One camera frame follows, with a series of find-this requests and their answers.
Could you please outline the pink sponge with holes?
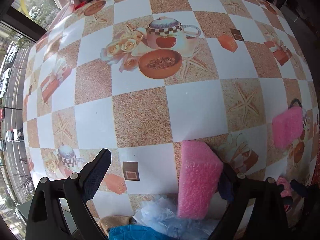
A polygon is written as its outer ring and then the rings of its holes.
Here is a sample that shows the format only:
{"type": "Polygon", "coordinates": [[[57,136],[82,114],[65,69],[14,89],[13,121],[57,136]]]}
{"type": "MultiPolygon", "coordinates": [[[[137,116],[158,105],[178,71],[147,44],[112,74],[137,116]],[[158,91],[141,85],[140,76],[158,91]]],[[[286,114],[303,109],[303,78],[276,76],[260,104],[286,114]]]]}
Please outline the pink sponge with holes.
{"type": "Polygon", "coordinates": [[[222,171],[223,162],[205,142],[187,140],[181,143],[178,217],[204,219],[222,171]]]}

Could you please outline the blue cloth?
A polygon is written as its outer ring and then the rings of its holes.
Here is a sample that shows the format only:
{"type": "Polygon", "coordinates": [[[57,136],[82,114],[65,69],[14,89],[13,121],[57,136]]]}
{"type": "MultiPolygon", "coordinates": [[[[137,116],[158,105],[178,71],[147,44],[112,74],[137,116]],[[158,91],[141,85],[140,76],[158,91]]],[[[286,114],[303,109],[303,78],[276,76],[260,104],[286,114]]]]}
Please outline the blue cloth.
{"type": "Polygon", "coordinates": [[[171,237],[159,233],[150,227],[141,225],[124,225],[111,228],[108,239],[113,240],[165,240],[171,237]]]}

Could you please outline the tan cloth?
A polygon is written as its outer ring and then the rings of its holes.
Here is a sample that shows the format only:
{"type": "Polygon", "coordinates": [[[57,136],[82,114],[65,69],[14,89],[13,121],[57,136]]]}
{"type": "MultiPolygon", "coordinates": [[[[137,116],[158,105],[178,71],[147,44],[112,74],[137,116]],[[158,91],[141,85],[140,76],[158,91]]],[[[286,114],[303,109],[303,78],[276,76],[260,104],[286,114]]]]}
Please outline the tan cloth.
{"type": "Polygon", "coordinates": [[[97,221],[97,224],[102,232],[108,237],[112,228],[129,225],[131,220],[132,216],[107,216],[97,221]]]}

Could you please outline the pink knitted cloth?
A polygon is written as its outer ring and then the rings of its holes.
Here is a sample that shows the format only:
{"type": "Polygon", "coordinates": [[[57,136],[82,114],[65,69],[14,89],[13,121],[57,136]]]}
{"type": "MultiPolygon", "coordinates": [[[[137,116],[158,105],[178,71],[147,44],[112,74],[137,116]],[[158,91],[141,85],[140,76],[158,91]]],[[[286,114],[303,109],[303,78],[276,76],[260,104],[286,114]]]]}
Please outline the pink knitted cloth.
{"type": "Polygon", "coordinates": [[[283,176],[280,176],[277,179],[277,185],[282,185],[283,186],[283,191],[281,191],[280,195],[282,197],[282,200],[284,202],[284,209],[285,211],[289,211],[289,209],[291,209],[292,204],[293,204],[293,197],[292,197],[292,193],[291,193],[291,186],[289,184],[289,182],[287,181],[287,179],[283,176]]]}

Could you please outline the checkered patterned tablecloth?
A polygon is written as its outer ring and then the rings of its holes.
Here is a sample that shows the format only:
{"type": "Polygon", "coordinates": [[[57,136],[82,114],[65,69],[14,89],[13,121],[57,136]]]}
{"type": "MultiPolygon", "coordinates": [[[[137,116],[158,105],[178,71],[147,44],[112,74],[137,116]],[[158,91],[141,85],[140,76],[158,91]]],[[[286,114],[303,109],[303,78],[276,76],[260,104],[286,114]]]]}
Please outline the checkered patterned tablecloth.
{"type": "Polygon", "coordinates": [[[83,239],[97,220],[176,198],[181,143],[205,142],[235,172],[309,185],[319,107],[297,35],[265,0],[94,0],[32,46],[23,131],[34,198],[58,199],[83,239]],[[303,131],[275,148],[272,120],[293,106],[303,131]],[[93,199],[80,171],[111,152],[93,199]]]}

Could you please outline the red plastic basin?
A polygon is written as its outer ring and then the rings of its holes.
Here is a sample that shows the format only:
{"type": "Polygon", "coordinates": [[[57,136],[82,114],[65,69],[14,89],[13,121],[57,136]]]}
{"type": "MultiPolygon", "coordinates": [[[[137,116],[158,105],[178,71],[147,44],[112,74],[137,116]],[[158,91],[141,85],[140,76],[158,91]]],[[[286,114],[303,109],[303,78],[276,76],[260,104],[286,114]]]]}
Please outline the red plastic basin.
{"type": "Polygon", "coordinates": [[[77,10],[77,9],[83,7],[86,3],[87,3],[86,1],[83,1],[83,2],[79,3],[78,5],[76,5],[76,6],[74,7],[74,10],[77,10]]]}

